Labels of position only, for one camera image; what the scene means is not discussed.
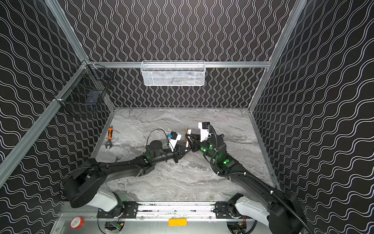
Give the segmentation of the tan pen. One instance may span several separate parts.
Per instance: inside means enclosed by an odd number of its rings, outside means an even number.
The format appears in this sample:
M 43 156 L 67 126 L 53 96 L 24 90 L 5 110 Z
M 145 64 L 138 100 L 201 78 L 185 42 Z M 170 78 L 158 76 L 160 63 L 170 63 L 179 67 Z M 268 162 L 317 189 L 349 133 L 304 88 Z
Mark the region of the tan pen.
M 188 140 L 187 140 L 187 133 L 188 133 L 188 127 L 185 127 L 185 140 L 184 140 L 184 145 L 186 146 L 186 147 L 188 147 L 189 146 L 189 142 L 188 142 Z

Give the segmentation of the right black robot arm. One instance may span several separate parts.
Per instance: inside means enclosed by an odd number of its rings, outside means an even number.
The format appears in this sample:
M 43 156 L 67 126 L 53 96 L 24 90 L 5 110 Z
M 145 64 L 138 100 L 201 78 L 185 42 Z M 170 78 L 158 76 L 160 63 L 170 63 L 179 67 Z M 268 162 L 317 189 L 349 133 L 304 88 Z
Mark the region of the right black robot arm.
M 186 134 L 193 152 L 200 151 L 207 158 L 213 172 L 227 178 L 251 193 L 252 202 L 244 195 L 236 194 L 228 203 L 235 215 L 251 217 L 269 227 L 273 234 L 299 234 L 302 230 L 313 233 L 298 198 L 291 192 L 282 192 L 252 173 L 227 152 L 222 136 L 210 136 L 201 140 L 199 135 Z

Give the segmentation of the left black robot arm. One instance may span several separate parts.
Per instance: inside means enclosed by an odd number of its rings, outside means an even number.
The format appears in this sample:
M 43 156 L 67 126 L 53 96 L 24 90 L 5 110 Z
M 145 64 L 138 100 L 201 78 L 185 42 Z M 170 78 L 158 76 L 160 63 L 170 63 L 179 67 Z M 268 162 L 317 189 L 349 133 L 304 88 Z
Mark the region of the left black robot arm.
M 88 159 L 62 181 L 63 190 L 72 208 L 88 205 L 102 211 L 104 218 L 122 217 L 125 208 L 121 198 L 115 192 L 101 189 L 104 183 L 147 175 L 157 163 L 169 160 L 177 163 L 190 151 L 189 147 L 179 144 L 173 150 L 164 149 L 161 141 L 154 140 L 146 146 L 145 153 L 133 160 L 105 163 Z

